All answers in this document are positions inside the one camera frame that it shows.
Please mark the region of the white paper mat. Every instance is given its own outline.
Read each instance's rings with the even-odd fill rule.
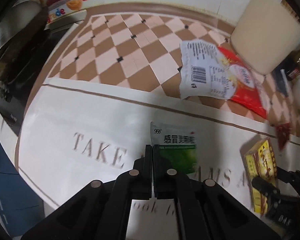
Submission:
[[[273,136],[273,128],[208,106],[116,86],[47,79],[23,122],[20,174],[57,208],[90,181],[107,182],[130,170],[146,144],[151,144],[151,121],[196,127],[202,139],[197,145],[202,180],[212,176],[251,210],[240,152],[264,134]],[[300,143],[300,138],[292,139]],[[278,166],[300,170],[300,146],[288,143],[279,153],[277,140],[271,142]],[[280,184],[280,189],[293,192],[286,184]],[[170,203],[134,201],[127,238],[175,239]],[[141,235],[144,227],[147,233]]]

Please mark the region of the stainless steel pot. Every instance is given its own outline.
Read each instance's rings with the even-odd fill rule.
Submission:
[[[33,1],[20,3],[8,12],[0,23],[0,81],[9,75],[10,67],[26,44],[44,30],[47,19],[48,8],[41,8]]]
[[[0,22],[0,49],[41,11],[40,4],[25,1],[12,7]]]

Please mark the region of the checkered tile floor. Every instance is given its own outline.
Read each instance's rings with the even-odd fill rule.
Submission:
[[[48,77],[84,80],[180,98],[180,42],[203,39],[232,50],[229,35],[205,23],[176,16],[124,13],[92,16],[68,44]],[[265,120],[230,100],[189,97],[187,100],[233,112],[271,125],[291,122],[300,136],[300,115],[293,97],[276,91],[271,75],[255,73],[262,84]]]

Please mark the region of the dark stove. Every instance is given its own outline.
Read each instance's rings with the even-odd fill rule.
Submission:
[[[68,29],[38,33],[14,63],[15,71],[0,83],[0,114],[18,136],[31,89],[44,63]]]

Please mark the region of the barcode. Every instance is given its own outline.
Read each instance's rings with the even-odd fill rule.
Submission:
[[[192,67],[191,80],[194,82],[207,83],[206,69],[203,67]]]

